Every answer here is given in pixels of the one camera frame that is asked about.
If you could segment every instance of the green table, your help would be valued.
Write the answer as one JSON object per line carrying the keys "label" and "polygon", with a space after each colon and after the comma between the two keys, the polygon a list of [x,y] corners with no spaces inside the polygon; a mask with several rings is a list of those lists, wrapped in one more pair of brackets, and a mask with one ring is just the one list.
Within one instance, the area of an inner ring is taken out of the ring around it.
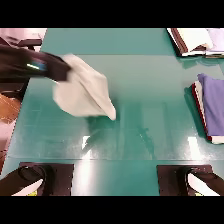
{"label": "green table", "polygon": [[116,121],[76,118],[31,79],[2,177],[21,161],[74,163],[72,195],[158,195],[156,165],[206,164],[224,177],[224,146],[205,134],[190,92],[222,60],[178,59],[165,29],[48,29],[42,51],[73,53],[108,79]]}

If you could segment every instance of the teal tabletop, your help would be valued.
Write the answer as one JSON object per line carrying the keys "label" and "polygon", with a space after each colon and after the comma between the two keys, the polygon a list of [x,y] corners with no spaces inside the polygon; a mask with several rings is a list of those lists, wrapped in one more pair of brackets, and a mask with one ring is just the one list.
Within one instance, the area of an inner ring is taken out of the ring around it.
{"label": "teal tabletop", "polygon": [[73,53],[108,79],[117,119],[73,117],[32,78],[1,177],[19,162],[74,164],[72,195],[158,195],[156,165],[211,164],[224,178],[224,146],[205,138],[190,86],[223,79],[223,61],[175,56],[165,29],[48,29],[42,51]]}

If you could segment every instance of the stack of folded cloth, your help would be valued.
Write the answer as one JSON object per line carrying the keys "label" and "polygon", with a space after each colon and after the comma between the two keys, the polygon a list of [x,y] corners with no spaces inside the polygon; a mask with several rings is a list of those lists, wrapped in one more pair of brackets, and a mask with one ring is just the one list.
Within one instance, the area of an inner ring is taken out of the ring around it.
{"label": "stack of folded cloth", "polygon": [[192,94],[207,135],[214,144],[224,143],[224,80],[198,75]]}
{"label": "stack of folded cloth", "polygon": [[224,57],[223,28],[167,28],[178,56]]}

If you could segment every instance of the white folded towel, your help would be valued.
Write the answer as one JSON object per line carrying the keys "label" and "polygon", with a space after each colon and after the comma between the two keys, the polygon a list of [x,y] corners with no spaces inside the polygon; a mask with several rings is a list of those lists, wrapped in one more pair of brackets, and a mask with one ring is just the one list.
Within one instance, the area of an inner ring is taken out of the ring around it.
{"label": "white folded towel", "polygon": [[107,78],[81,58],[69,54],[62,57],[72,68],[67,82],[58,82],[53,98],[58,106],[73,116],[106,115],[116,119],[116,110],[108,93]]}

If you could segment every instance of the purple cloth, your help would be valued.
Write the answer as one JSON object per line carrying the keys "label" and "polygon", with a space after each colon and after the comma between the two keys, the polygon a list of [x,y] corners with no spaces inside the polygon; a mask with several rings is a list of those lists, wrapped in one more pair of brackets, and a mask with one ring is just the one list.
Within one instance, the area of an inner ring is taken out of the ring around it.
{"label": "purple cloth", "polygon": [[199,74],[202,85],[202,100],[209,136],[224,136],[224,80]]}
{"label": "purple cloth", "polygon": [[224,28],[207,28],[213,43],[213,48],[208,51],[224,51]]}

